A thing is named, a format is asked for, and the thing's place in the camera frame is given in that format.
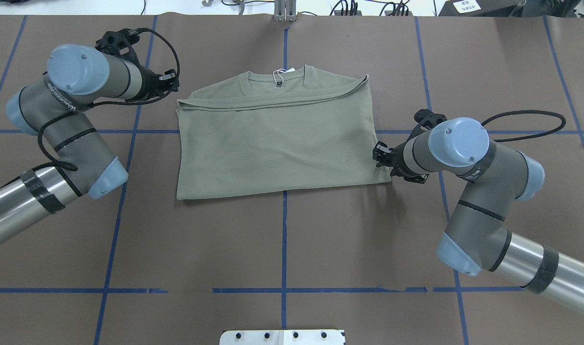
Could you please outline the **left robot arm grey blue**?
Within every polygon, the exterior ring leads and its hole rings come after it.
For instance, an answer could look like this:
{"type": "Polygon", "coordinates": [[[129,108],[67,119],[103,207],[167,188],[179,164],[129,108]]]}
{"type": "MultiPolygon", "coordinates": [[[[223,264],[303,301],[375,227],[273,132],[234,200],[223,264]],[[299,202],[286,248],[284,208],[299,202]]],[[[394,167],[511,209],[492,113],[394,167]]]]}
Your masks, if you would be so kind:
{"type": "Polygon", "coordinates": [[[123,185],[128,171],[86,112],[110,105],[155,103],[176,92],[180,67],[156,74],[133,57],[64,44],[50,54],[42,77],[6,105],[9,120],[37,137],[48,161],[0,188],[0,245],[83,195],[99,199],[123,185]]]}

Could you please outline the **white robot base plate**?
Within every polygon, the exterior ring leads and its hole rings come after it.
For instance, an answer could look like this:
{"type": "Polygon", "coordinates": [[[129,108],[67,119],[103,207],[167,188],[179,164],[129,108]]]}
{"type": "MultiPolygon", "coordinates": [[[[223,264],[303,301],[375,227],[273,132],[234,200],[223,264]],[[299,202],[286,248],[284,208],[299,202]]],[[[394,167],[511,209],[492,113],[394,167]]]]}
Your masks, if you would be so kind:
{"type": "Polygon", "coordinates": [[[344,330],[229,330],[223,332],[220,345],[345,345],[344,330]]]}

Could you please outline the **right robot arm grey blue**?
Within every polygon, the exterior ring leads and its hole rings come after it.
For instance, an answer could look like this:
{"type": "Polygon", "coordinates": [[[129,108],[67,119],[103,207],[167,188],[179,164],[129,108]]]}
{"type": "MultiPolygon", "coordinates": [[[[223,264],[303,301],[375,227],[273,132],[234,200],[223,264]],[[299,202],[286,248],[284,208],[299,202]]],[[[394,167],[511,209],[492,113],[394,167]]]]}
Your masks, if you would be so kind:
{"type": "Polygon", "coordinates": [[[372,157],[411,183],[439,171],[467,182],[437,246],[444,264],[468,276],[493,272],[584,314],[584,263],[504,227],[515,201],[533,198],[543,186],[539,162],[491,139],[468,117],[425,118],[399,146],[378,141],[372,157]]]}

